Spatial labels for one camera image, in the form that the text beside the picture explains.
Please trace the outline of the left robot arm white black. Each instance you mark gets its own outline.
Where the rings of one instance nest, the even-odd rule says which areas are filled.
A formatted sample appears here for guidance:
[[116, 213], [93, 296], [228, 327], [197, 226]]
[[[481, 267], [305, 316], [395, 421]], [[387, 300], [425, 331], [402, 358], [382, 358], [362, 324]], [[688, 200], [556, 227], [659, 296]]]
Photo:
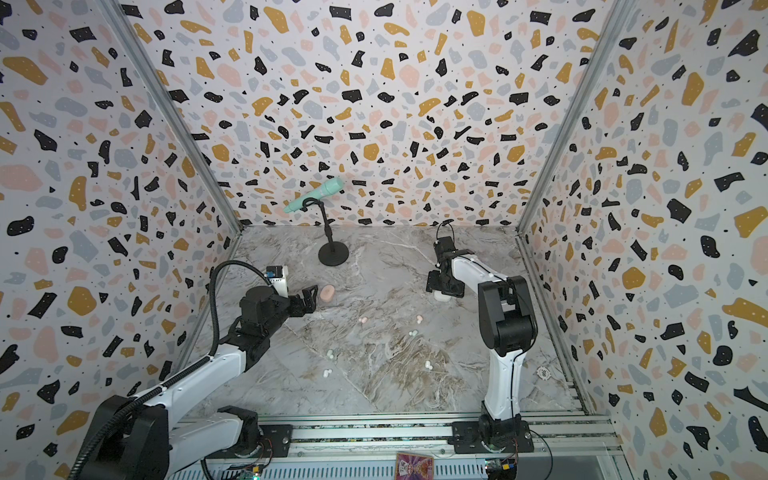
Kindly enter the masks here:
[[228, 381], [253, 367], [271, 336], [289, 318], [313, 313], [318, 288], [282, 296], [258, 286], [241, 299], [241, 314], [216, 353], [203, 356], [156, 387], [131, 397], [114, 395], [96, 410], [70, 468], [72, 479], [167, 479], [209, 455], [267, 451], [258, 415], [225, 406], [194, 423], [185, 415]]

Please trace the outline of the white earbud charging case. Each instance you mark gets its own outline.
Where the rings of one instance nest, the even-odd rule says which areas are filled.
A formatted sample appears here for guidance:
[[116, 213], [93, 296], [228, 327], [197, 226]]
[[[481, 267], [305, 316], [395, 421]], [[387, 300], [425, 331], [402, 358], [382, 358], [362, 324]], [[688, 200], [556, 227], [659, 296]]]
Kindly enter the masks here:
[[451, 300], [451, 297], [448, 295], [445, 295], [441, 292], [434, 291], [433, 292], [434, 299], [438, 302], [448, 302]]

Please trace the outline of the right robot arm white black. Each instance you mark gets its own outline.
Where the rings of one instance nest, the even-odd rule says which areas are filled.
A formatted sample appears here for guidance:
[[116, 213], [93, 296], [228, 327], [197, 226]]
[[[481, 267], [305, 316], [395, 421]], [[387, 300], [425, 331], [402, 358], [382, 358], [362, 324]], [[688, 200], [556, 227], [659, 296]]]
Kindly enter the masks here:
[[507, 276], [481, 262], [474, 252], [458, 249], [449, 236], [434, 242], [437, 263], [429, 272], [426, 291], [440, 302], [476, 295], [478, 328], [490, 353], [484, 415], [492, 422], [520, 414], [519, 371], [535, 345], [538, 325], [525, 278]]

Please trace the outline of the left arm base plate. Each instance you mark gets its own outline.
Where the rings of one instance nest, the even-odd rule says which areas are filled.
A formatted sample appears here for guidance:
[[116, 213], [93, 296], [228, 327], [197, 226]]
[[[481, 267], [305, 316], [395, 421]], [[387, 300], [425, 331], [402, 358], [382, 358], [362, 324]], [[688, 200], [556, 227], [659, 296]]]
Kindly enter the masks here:
[[294, 427], [291, 424], [261, 424], [258, 438], [219, 450], [208, 459], [234, 459], [236, 461], [256, 462], [276, 458], [286, 458], [290, 451]]

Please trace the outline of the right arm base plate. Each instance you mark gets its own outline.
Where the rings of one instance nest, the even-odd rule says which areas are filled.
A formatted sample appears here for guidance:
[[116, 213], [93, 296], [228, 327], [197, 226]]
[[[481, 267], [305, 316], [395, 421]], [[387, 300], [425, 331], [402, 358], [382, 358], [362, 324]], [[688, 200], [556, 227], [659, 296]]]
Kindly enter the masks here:
[[457, 454], [514, 454], [534, 451], [532, 433], [519, 416], [493, 420], [485, 415], [474, 421], [451, 424], [448, 444]]

